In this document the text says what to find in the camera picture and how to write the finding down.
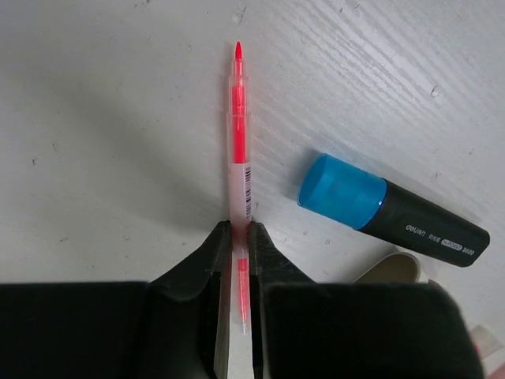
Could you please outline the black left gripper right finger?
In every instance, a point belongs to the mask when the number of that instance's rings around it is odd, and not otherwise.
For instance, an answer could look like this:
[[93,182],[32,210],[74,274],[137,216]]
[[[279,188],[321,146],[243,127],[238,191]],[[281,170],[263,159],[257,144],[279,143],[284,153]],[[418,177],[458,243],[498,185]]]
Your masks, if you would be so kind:
[[261,321],[262,295],[269,284],[315,283],[281,253],[262,223],[251,222],[249,248],[249,304],[252,333],[252,368],[255,378],[266,378]]

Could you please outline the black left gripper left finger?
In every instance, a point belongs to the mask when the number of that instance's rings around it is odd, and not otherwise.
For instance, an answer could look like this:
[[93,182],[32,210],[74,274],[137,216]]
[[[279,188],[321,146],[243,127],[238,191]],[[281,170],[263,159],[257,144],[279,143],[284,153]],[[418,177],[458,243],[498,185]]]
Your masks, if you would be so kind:
[[222,221],[150,285],[148,377],[227,377],[230,292],[231,226]]

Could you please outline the red fineliner pen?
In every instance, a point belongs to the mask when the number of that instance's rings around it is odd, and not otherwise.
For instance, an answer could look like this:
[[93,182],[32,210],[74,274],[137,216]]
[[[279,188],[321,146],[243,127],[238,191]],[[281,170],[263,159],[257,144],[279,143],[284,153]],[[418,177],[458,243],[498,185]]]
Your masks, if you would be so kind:
[[248,232],[252,220],[252,168],[249,147],[248,78],[240,42],[236,42],[229,78],[228,194],[232,254],[238,281],[238,314],[244,334],[250,330]]

